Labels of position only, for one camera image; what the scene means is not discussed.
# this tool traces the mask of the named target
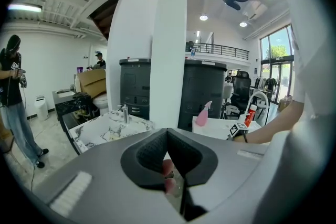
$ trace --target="hand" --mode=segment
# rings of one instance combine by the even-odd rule
[[[171,173],[174,168],[174,164],[171,159],[165,159],[162,164],[162,174],[167,176]],[[173,191],[174,187],[176,186],[176,181],[174,178],[167,178],[164,181],[164,186],[166,188],[166,193],[169,194]]]
[[[14,72],[14,75],[12,75],[13,78],[17,79],[17,78],[21,78],[21,76],[26,73],[25,70],[21,69],[21,68],[18,68],[18,69],[15,69],[13,70]]]

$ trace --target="tree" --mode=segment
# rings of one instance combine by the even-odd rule
[[[286,56],[286,46],[285,45],[271,45],[272,58]],[[269,59],[269,49],[266,50],[267,58]]]

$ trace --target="pink spray bottle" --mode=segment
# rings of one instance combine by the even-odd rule
[[[200,112],[196,119],[196,124],[198,126],[204,126],[208,120],[208,109],[211,106],[212,101],[209,101],[205,104],[204,109]]]

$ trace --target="toilet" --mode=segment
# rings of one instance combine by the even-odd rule
[[[100,115],[109,112],[109,105],[107,102],[107,94],[103,93],[93,99],[93,104],[99,108]]]

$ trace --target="black t-shirt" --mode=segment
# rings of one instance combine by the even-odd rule
[[[12,69],[13,63],[21,67],[21,55],[16,54],[14,58],[5,57],[4,50],[0,53],[1,70],[8,71]],[[0,97],[1,103],[5,106],[19,104],[22,102],[19,79],[2,79],[0,80]]]
[[[104,60],[100,60],[100,61],[98,61],[97,64],[98,64],[100,67],[106,66],[106,62],[105,62]]]

